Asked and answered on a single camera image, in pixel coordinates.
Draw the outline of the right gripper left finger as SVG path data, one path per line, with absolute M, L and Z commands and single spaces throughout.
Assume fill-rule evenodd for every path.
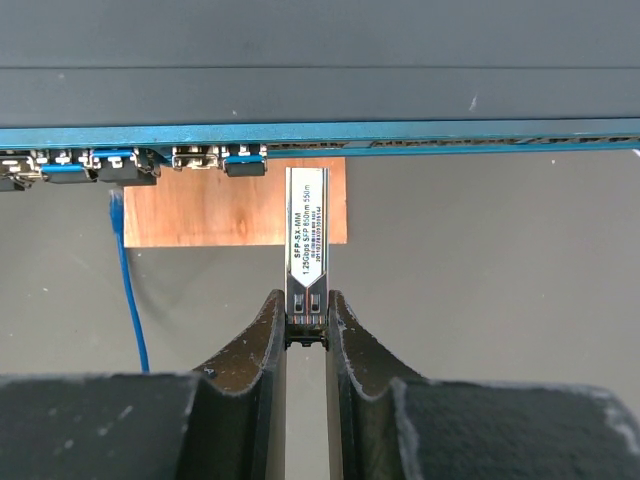
M 280 479 L 285 300 L 188 372 L 3 376 L 5 479 Z

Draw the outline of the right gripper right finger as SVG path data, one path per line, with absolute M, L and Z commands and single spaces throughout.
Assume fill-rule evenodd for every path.
M 432 380 L 329 295 L 334 479 L 635 479 L 639 423 L 588 385 Z

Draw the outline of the silver SFP module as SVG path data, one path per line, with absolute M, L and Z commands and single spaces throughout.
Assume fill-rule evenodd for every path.
M 286 169 L 286 344 L 327 343 L 329 170 Z

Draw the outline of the dark blue network switch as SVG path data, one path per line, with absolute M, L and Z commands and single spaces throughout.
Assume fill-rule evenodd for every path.
M 5 1 L 1 146 L 635 149 L 635 1 Z

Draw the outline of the silver SFP module plug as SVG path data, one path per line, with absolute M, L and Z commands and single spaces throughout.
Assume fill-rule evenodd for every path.
M 176 171 L 221 169 L 220 150 L 215 145 L 174 146 L 171 165 Z

